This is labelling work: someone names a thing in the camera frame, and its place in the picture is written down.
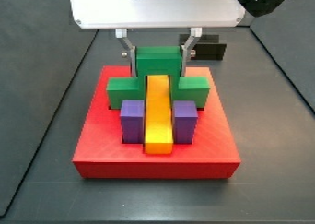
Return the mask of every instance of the gray floor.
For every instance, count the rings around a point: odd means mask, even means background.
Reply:
[[[251,29],[315,111],[314,13],[314,0],[286,0]]]
[[[70,12],[70,0],[0,0],[0,217],[97,34]]]
[[[45,138],[7,221],[315,220],[315,120],[249,28],[213,70],[243,164],[223,181],[83,180],[71,164],[103,65],[125,65],[102,31]],[[178,44],[185,30],[134,31],[137,45]]]

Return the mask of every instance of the purple cube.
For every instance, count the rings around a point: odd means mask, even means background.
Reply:
[[[123,143],[143,144],[145,142],[145,101],[125,100],[121,109]]]
[[[198,124],[198,107],[194,101],[174,101],[173,127],[177,144],[193,144]]]

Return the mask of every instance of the red block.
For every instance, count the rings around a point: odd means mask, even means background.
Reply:
[[[187,76],[207,76],[213,85],[198,111],[193,145],[174,145],[171,155],[149,155],[141,144],[122,144],[119,110],[109,110],[110,77],[129,77],[130,67],[107,66],[97,87],[73,162],[85,178],[229,178],[241,157],[209,68],[187,67]]]

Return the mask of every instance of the yellow block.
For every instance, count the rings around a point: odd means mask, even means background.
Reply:
[[[173,115],[169,76],[149,76],[145,150],[147,154],[173,152]]]

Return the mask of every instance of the black table surface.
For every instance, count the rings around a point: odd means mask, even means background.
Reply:
[[[101,31],[4,223],[43,221],[314,221],[315,120],[249,28],[207,29],[229,48],[211,68],[242,166],[227,180],[85,180],[71,157],[105,65],[127,65]],[[135,45],[177,44],[186,29],[131,30]]]

